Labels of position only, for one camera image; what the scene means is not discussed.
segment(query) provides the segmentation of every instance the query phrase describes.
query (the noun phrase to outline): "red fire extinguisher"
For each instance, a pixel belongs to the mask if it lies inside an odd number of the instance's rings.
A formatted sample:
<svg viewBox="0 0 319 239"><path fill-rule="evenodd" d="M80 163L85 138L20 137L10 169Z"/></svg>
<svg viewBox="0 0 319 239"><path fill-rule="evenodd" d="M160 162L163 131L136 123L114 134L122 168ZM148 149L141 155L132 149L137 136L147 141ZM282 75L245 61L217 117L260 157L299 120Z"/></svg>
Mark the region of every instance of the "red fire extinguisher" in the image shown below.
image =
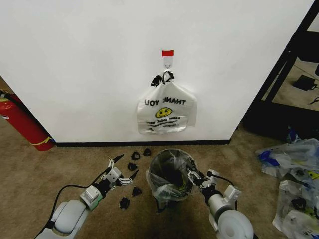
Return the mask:
<svg viewBox="0 0 319 239"><path fill-rule="evenodd" d="M7 120L37 150L47 151L54 146L51 137L33 119L15 94L0 91L0 117Z"/></svg>

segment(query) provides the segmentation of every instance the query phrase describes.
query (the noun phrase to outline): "plastic bag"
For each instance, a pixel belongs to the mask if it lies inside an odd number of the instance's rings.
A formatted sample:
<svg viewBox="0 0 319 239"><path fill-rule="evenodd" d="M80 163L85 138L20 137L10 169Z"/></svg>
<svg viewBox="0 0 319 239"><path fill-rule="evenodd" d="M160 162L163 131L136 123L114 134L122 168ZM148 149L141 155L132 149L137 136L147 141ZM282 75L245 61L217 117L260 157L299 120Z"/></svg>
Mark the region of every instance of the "plastic bag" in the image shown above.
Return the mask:
<svg viewBox="0 0 319 239"><path fill-rule="evenodd" d="M289 239L319 238L319 200L316 195L316 191L300 183L280 182L273 225Z"/></svg>
<svg viewBox="0 0 319 239"><path fill-rule="evenodd" d="M259 150L256 153L264 164L263 172L268 173L268 166L278 166L269 169L269 174L273 176L283 176L292 168L319 171L319 144L314 138Z"/></svg>
<svg viewBox="0 0 319 239"><path fill-rule="evenodd" d="M151 161L146 179L160 205L184 200L191 193L193 184L188 178L186 166L197 171L195 160L179 149L161 151Z"/></svg>
<svg viewBox="0 0 319 239"><path fill-rule="evenodd" d="M141 134L181 132L187 126L195 126L196 110L196 97L173 81L171 71L165 71L162 82L139 100L138 131Z"/></svg>

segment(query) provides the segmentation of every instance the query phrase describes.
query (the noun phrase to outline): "trash can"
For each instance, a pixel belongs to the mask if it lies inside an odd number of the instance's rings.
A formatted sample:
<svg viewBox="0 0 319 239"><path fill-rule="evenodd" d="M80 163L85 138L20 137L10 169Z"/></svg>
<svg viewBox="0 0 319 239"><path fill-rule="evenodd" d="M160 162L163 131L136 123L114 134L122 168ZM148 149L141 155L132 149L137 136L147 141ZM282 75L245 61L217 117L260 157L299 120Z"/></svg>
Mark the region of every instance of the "trash can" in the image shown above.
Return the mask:
<svg viewBox="0 0 319 239"><path fill-rule="evenodd" d="M156 199L158 212L168 202L181 201L188 197L193 187L188 179L187 167L197 171L195 160L179 149L166 149L158 153L146 171L146 179Z"/></svg>

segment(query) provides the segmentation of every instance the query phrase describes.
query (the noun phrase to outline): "smiley face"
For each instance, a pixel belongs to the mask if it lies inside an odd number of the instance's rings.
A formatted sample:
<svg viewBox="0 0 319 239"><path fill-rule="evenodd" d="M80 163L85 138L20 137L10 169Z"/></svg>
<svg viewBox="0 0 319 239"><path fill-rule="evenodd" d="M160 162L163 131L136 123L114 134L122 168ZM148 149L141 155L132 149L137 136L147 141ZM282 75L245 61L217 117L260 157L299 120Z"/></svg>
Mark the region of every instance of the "smiley face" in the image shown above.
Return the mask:
<svg viewBox="0 0 319 239"><path fill-rule="evenodd" d="M165 117L165 116L170 115L172 112L173 112L172 109L170 109L168 107L164 107L164 108L161 108L159 111L157 111L155 116L157 118L161 118L161 117Z"/></svg>

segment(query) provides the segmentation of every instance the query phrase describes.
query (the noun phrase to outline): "robotic arm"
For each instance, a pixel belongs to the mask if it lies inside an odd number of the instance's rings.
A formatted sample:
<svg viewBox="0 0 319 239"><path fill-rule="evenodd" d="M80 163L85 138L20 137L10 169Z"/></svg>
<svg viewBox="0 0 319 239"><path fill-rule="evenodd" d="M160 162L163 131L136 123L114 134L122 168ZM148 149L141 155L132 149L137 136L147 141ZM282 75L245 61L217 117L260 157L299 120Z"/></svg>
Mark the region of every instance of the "robotic arm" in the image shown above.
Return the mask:
<svg viewBox="0 0 319 239"><path fill-rule="evenodd" d="M237 198L241 194L233 185L229 185L222 195L216 190L219 173L211 169L205 177L201 172L187 169L190 181L200 188L209 207L209 222L217 232L219 239L254 239L253 227L248 218L237 211Z"/></svg>
<svg viewBox="0 0 319 239"><path fill-rule="evenodd" d="M89 212L93 211L99 202L116 186L126 186L133 183L138 170L130 177L124 178L121 171L114 167L120 158L110 159L109 167L80 195L79 200L61 203L50 220L36 236L36 239L72 239L82 227Z"/></svg>

